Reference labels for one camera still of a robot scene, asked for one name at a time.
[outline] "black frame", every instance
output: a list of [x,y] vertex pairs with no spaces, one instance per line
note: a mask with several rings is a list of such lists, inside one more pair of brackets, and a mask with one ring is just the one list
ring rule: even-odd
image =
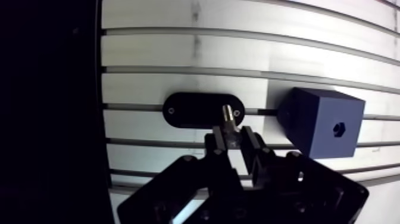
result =
[[2,9],[0,222],[114,223],[101,1],[20,0]]

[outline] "screw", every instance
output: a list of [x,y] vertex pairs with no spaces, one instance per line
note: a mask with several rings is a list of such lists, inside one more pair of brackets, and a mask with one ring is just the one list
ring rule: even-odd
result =
[[222,150],[214,150],[214,153],[217,154],[217,155],[221,155]]
[[239,111],[239,110],[235,110],[235,111],[233,112],[233,115],[234,115],[235,117],[239,117],[240,111]]
[[290,153],[292,153],[292,155],[294,155],[295,157],[299,157],[300,156],[300,153],[298,153],[298,152],[290,152]]
[[170,113],[170,114],[173,114],[173,113],[175,113],[175,109],[174,109],[174,108],[172,108],[172,107],[171,107],[171,108],[169,108],[169,109],[168,109],[168,113]]
[[210,213],[207,210],[204,210],[201,212],[200,218],[207,221],[210,219]]
[[193,157],[190,155],[186,155],[183,157],[183,159],[188,162],[188,161],[191,161],[193,159]]

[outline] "white slatwall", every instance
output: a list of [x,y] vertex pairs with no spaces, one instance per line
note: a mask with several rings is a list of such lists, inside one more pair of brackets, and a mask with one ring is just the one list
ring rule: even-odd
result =
[[[202,149],[175,146],[203,143],[210,133],[177,129],[164,120],[161,105],[175,92],[233,94],[247,111],[255,111],[276,109],[294,86],[332,89],[365,101],[358,143],[374,146],[357,148],[351,158],[318,160],[321,164],[335,170],[398,164],[399,27],[400,12],[375,0],[103,0],[102,99],[112,142],[110,169],[156,173],[181,155],[204,156]],[[252,114],[241,125],[250,125],[266,144],[291,146],[275,117]],[[140,141],[146,146],[135,145]],[[229,157],[246,175],[240,151]],[[364,181],[398,174],[400,167],[345,176]],[[111,179],[143,185],[151,177],[112,174]],[[123,198],[112,194],[113,206]]]

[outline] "hexagonal hole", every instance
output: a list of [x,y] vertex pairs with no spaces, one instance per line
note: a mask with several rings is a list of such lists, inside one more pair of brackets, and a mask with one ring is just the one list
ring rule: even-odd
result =
[[337,138],[342,137],[345,132],[346,132],[346,126],[343,122],[337,123],[333,127],[333,135]]

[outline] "black cube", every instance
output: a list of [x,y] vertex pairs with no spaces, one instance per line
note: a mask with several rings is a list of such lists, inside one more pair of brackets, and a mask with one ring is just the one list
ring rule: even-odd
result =
[[337,91],[293,88],[277,119],[287,138],[311,158],[352,157],[365,102]]

